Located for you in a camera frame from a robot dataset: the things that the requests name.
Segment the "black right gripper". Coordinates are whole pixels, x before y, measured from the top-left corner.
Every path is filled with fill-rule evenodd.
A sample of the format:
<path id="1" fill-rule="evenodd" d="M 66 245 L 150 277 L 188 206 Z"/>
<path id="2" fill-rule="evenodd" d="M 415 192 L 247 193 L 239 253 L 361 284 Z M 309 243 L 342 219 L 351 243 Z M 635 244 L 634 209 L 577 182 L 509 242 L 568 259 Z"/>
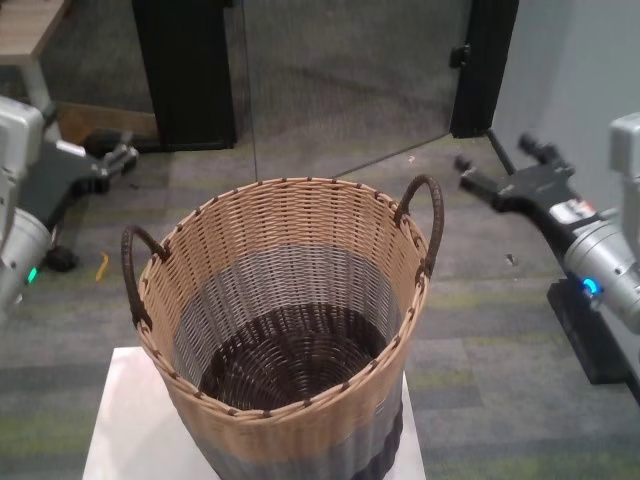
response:
<path id="1" fill-rule="evenodd" d="M 528 218 L 544 236 L 575 236 L 574 231 L 601 220 L 601 215 L 570 188 L 574 166 L 566 162 L 552 143 L 540 143 L 523 133 L 518 148 L 540 165 L 514 172 L 498 184 L 471 160 L 458 155 L 454 168 L 460 173 L 459 187 L 500 213 L 518 213 Z"/>

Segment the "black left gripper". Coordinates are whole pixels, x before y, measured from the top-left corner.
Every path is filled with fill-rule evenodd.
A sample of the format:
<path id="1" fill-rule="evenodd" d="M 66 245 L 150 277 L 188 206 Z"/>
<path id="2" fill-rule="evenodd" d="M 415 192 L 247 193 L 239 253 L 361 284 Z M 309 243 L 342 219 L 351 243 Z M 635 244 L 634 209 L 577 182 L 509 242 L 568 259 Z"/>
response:
<path id="1" fill-rule="evenodd" d="M 109 176 L 126 175 L 136 167 L 138 158 L 138 150 L 126 144 L 119 144 L 99 161 L 45 141 L 20 187 L 19 208 L 45 228 L 54 228 L 76 197 L 107 194 Z"/>

